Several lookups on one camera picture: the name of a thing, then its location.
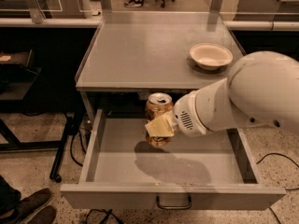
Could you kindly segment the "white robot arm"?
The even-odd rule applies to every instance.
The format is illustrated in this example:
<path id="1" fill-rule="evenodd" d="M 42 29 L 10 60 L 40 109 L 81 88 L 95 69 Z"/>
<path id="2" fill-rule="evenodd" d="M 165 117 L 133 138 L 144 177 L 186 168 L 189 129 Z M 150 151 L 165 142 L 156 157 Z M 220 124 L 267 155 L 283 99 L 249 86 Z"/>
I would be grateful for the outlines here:
<path id="1" fill-rule="evenodd" d="M 146 130 L 151 137 L 194 137 L 262 125 L 299 134 L 299 62 L 272 51 L 242 57 L 226 78 L 184 95 Z"/>

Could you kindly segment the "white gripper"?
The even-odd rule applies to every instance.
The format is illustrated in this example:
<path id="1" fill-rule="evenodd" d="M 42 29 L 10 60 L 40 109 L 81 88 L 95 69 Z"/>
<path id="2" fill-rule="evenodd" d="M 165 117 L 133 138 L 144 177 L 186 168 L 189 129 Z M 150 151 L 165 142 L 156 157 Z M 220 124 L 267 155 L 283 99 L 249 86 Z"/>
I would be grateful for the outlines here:
<path id="1" fill-rule="evenodd" d="M 199 119 L 196 109 L 196 91 L 182 96 L 172 111 L 151 120 L 145 125 L 150 137 L 172 137 L 180 130 L 189 137 L 207 134 L 207 128 Z"/>

